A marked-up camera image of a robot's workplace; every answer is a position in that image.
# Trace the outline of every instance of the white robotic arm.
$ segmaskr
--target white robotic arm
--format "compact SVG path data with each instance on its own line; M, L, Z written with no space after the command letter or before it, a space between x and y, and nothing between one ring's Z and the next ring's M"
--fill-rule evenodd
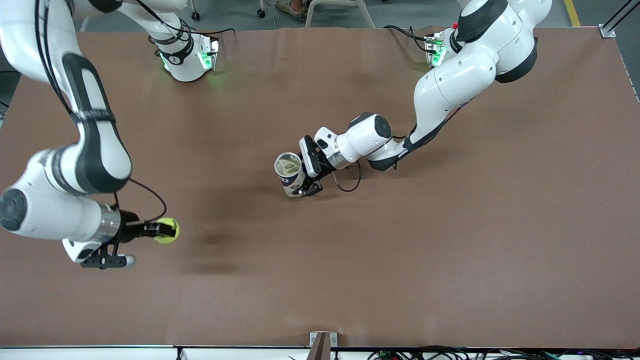
M180 3L186 4L149 3L158 11L176 11ZM0 41L8 61L30 78L51 82L79 132L78 142L40 151L29 160L20 179L0 197L1 225L22 236L61 240L72 261L84 267L133 266L133 256L117 254L119 243L139 236L177 235L177 224L140 222L133 213L89 198L119 191L129 180L131 159L100 77L78 47L73 19L115 10L143 24L161 53L177 59L165 63L176 79L192 81L212 68L203 62L214 56L210 40L167 28L121 0L0 0ZM182 28L175 14L161 16ZM109 245L112 254L107 252Z
M388 122L372 113L352 120L341 135L322 127L315 137L300 140L298 181L285 182L279 174L285 192L291 197L311 196L322 190L322 177L364 156L373 169L388 170L431 141L452 110L480 94L493 80L509 83L525 76L537 58L533 29L547 16L551 2L471 0L456 27L428 38L435 52L430 57L433 68L415 86L414 129L397 142Z

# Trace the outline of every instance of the person's foot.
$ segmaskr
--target person's foot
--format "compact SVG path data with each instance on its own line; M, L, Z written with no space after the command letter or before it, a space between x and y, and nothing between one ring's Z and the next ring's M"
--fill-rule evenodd
M297 11L293 10L293 8L291 7L290 0L278 0L276 2L276 7L282 13L288 13L289 15L293 16L298 21L304 21L305 20L306 13L305 13L304 7L301 7Z

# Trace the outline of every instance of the person's ankle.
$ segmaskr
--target person's ankle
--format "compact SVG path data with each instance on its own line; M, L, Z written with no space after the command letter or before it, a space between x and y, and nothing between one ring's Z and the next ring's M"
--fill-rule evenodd
M296 7L296 5L294 4L294 1L289 1L289 6L291 7L291 10L298 12L302 9L302 5L300 5L300 7Z

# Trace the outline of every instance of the gray floor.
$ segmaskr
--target gray floor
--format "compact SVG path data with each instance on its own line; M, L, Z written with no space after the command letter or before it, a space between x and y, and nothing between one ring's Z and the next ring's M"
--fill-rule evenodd
M573 0L583 26L597 25L606 21L625 0ZM450 26L458 18L460 5L456 0L365 0L371 17L377 27L393 24L402 28L413 26L421 28L429 25ZM266 5L266 17L259 19L256 11L259 0L196 0L201 15L200 22L191 20L190 8L179 13L187 23L200 29L266 30L275 28L300 28L304 24L291 17L274 11ZM339 26L344 28L366 27L362 14L356 7L318 6L314 14L314 26ZM571 26L571 20L563 0L554 0L553 8L541 26ZM142 31L141 28L124 15L115 12L102 17L79 21L78 31ZM634 56L639 53L640 10L630 15L616 30L616 41L627 64L630 77L640 83L640 60ZM11 70L3 54L0 54L0 71ZM19 75L0 72L0 101L10 104ZM0 104L0 122L4 106Z

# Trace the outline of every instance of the can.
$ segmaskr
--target can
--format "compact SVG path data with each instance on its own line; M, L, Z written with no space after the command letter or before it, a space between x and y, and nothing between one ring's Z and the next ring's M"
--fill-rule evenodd
M302 197L302 193L296 193L305 182L305 173L302 170L302 160L293 152L280 154L273 168L282 182L284 192L289 197Z

